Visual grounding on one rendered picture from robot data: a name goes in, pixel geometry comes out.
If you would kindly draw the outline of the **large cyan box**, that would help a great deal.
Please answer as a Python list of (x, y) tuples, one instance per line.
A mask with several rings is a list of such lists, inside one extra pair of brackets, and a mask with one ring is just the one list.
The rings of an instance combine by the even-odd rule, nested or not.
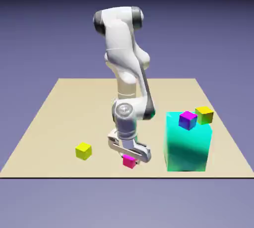
[(163, 153), (167, 171), (205, 171), (212, 138), (209, 124), (179, 126), (181, 112), (167, 112)]

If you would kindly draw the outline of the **small pink cube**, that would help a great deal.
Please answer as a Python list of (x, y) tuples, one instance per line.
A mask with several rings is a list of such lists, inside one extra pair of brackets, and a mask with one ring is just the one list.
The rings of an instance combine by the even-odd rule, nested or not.
[(133, 169), (136, 165), (136, 159), (129, 155), (123, 154), (123, 165), (130, 169)]

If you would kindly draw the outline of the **small purple cube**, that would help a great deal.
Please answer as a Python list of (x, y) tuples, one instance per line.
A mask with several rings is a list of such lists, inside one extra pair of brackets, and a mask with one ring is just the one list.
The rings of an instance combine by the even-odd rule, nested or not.
[(197, 114), (194, 114), (189, 111), (185, 111), (179, 115), (179, 126), (191, 130), (196, 126), (197, 123)]

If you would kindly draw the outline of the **small yellow cube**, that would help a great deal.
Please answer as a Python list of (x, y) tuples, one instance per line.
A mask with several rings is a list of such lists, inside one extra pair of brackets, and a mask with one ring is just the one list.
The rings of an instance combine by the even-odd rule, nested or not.
[(200, 125), (210, 124), (213, 121), (214, 111), (207, 106), (195, 108), (195, 114)]
[(77, 158), (87, 160), (92, 155), (92, 147), (87, 143), (80, 143), (75, 148), (75, 155)]

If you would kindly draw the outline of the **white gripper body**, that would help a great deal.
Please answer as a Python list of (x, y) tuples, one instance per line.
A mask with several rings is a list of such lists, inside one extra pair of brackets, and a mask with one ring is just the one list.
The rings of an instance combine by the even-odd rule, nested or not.
[(108, 134), (108, 145), (111, 149), (120, 153), (121, 156), (126, 154), (137, 160), (137, 162), (147, 163), (151, 160), (151, 152), (149, 147), (133, 139), (121, 139), (119, 138), (118, 131), (113, 129)]

